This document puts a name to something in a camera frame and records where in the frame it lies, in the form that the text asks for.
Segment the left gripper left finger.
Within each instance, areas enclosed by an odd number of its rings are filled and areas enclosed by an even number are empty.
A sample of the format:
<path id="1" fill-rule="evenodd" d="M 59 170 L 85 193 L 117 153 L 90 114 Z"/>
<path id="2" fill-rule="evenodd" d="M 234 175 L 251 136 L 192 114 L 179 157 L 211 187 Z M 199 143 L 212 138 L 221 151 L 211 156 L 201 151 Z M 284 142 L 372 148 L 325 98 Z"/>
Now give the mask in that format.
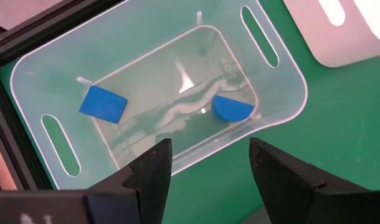
<path id="1" fill-rule="evenodd" d="M 85 195 L 91 224 L 162 224 L 171 183 L 169 138 L 148 149 Z"/>

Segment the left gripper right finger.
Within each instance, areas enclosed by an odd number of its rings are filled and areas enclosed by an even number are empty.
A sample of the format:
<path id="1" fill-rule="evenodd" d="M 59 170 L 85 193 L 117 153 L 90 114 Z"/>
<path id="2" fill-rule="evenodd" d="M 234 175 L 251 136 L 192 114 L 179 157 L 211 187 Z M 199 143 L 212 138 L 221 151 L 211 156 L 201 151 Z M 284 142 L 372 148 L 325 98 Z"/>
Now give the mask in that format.
<path id="1" fill-rule="evenodd" d="M 271 224 L 380 224 L 380 190 L 368 190 L 259 139 L 250 168 Z"/>

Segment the blue rectangular block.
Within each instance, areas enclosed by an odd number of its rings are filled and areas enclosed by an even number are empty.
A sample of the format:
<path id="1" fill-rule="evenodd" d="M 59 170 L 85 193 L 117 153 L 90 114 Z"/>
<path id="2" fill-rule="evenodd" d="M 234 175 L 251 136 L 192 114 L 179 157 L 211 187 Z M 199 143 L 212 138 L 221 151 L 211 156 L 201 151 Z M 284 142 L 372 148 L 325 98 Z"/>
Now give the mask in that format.
<path id="1" fill-rule="evenodd" d="M 80 105 L 79 112 L 118 124 L 128 100 L 116 93 L 92 85 Z"/>

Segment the blue half-cylinder block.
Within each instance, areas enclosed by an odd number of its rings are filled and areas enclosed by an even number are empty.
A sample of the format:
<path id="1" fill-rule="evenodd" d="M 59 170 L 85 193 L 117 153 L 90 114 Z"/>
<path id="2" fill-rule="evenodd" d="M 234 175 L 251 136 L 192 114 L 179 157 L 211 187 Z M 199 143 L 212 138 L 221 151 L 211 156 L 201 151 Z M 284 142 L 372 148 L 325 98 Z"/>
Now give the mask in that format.
<path id="1" fill-rule="evenodd" d="M 219 119 L 227 122 L 240 122 L 247 119 L 254 108 L 254 105 L 221 95 L 215 95 L 212 99 L 212 112 Z"/>

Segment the green table mat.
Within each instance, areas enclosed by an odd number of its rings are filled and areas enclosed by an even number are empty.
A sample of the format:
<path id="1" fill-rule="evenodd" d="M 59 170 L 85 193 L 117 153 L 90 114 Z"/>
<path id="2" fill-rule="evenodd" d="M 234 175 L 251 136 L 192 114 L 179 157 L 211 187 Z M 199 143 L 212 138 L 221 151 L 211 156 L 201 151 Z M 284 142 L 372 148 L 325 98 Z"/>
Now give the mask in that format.
<path id="1" fill-rule="evenodd" d="M 282 0 L 259 0 L 308 84 L 308 101 L 293 121 L 256 133 L 274 146 L 368 189 L 380 189 L 380 57 L 342 68 L 320 65 Z M 235 224 L 262 201 L 238 141 L 171 181 L 163 224 Z"/>

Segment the clear plastic bin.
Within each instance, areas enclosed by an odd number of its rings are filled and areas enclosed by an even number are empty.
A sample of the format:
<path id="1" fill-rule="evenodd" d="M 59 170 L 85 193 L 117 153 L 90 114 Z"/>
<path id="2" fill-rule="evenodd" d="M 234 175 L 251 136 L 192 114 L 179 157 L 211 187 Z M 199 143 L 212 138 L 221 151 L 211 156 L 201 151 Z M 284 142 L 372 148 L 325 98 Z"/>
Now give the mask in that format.
<path id="1" fill-rule="evenodd" d="M 79 112 L 92 85 L 128 100 L 118 124 Z M 177 174 L 290 121 L 308 96 L 259 0 L 125 0 L 22 56 L 9 87 L 58 189 L 96 184 L 164 138 Z M 223 121 L 215 95 L 255 108 Z"/>

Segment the white plastic bin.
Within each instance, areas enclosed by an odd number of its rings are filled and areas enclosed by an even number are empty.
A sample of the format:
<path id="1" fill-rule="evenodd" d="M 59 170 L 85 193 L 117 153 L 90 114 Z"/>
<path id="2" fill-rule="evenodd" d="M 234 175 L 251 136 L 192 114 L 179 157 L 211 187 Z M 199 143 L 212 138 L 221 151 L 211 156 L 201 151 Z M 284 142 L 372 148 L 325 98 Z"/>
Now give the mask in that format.
<path id="1" fill-rule="evenodd" d="M 283 0 L 314 58 L 342 67 L 380 56 L 380 0 Z"/>

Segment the black metal table frame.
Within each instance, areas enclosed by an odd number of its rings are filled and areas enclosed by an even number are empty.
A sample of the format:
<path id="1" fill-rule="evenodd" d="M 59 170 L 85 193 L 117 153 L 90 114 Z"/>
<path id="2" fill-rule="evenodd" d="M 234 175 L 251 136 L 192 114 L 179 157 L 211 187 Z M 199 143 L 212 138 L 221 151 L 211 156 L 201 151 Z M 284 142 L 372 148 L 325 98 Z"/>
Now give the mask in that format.
<path id="1" fill-rule="evenodd" d="M 62 0 L 12 29 L 0 27 L 0 67 L 123 1 Z M 0 79 L 0 190 L 51 187 Z"/>

